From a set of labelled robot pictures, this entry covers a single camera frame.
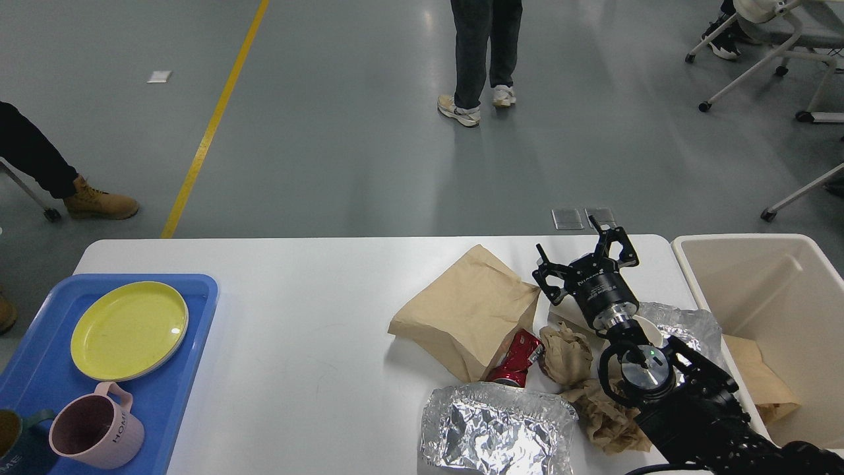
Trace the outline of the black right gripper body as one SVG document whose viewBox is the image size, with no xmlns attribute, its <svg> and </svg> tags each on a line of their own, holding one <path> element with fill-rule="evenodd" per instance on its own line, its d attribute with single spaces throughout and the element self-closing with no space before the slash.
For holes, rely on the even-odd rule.
<svg viewBox="0 0 844 475">
<path fill-rule="evenodd" d="M 590 328 L 609 330 L 636 315 L 640 303 L 620 274 L 626 263 L 609 257 L 583 256 L 570 267 L 574 274 L 566 278 L 566 289 Z"/>
</svg>

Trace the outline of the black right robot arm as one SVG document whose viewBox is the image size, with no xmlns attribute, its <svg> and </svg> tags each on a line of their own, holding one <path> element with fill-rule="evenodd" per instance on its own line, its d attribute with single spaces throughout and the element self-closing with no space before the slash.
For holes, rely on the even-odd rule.
<svg viewBox="0 0 844 475">
<path fill-rule="evenodd" d="M 637 470 L 706 470 L 714 474 L 841 474 L 842 458 L 809 442 L 777 446 L 754 431 L 735 398 L 735 379 L 675 336 L 646 336 L 641 304 L 621 275 L 639 264 L 624 228 L 602 228 L 593 252 L 570 264 L 552 262 L 539 246 L 533 277 L 558 305 L 572 296 L 589 328 L 609 343 L 599 359 L 603 392 L 638 410 L 637 426 L 665 458 Z"/>
</svg>

